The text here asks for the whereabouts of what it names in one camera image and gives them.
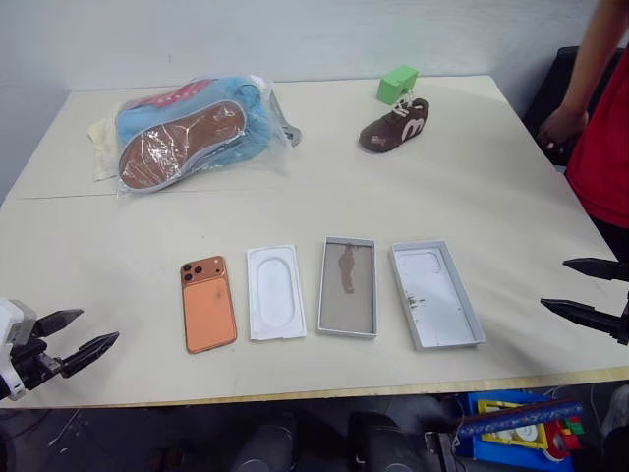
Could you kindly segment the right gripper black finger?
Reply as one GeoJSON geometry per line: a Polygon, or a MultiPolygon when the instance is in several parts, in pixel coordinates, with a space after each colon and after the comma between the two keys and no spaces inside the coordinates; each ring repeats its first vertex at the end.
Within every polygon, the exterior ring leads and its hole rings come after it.
{"type": "Polygon", "coordinates": [[[566,260],[563,264],[590,277],[629,281],[627,263],[597,258],[577,258],[566,260]]]}
{"type": "Polygon", "coordinates": [[[570,300],[541,299],[540,302],[553,313],[574,324],[607,333],[615,340],[625,339],[625,314],[610,315],[570,300]]]}

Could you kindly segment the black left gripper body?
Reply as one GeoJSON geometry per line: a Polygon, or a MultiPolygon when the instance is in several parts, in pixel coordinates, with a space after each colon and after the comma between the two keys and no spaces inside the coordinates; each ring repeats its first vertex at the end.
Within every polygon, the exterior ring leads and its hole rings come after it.
{"type": "Polygon", "coordinates": [[[47,344],[38,338],[11,349],[12,366],[27,390],[34,390],[63,371],[62,360],[48,356],[46,349],[47,344]]]}

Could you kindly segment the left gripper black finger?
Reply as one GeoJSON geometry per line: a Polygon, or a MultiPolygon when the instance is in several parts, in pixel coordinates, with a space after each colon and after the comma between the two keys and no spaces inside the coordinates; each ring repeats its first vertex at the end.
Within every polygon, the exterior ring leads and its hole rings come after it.
{"type": "Polygon", "coordinates": [[[82,309],[62,310],[38,319],[33,326],[33,337],[48,337],[68,326],[83,313],[82,309]]]}
{"type": "Polygon", "coordinates": [[[63,378],[69,378],[98,360],[114,345],[118,337],[119,332],[115,331],[98,336],[82,345],[75,354],[62,360],[61,376],[63,378]]]}

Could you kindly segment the bystander bare hand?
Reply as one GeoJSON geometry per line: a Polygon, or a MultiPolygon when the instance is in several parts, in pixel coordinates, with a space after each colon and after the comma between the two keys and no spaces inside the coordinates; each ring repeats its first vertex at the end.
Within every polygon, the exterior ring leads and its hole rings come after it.
{"type": "Polygon", "coordinates": [[[536,137],[537,143],[542,150],[558,150],[580,135],[588,121],[589,114],[586,110],[561,104],[541,124],[536,137]]]}

